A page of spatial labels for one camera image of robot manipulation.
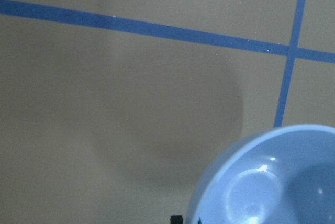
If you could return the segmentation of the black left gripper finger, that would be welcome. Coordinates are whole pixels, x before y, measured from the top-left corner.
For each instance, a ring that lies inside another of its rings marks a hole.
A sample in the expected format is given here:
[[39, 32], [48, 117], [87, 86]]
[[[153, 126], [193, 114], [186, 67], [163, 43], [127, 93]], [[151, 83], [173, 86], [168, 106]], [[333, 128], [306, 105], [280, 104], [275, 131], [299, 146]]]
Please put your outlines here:
[[183, 224], [183, 216], [182, 215], [172, 215], [170, 217], [170, 224]]

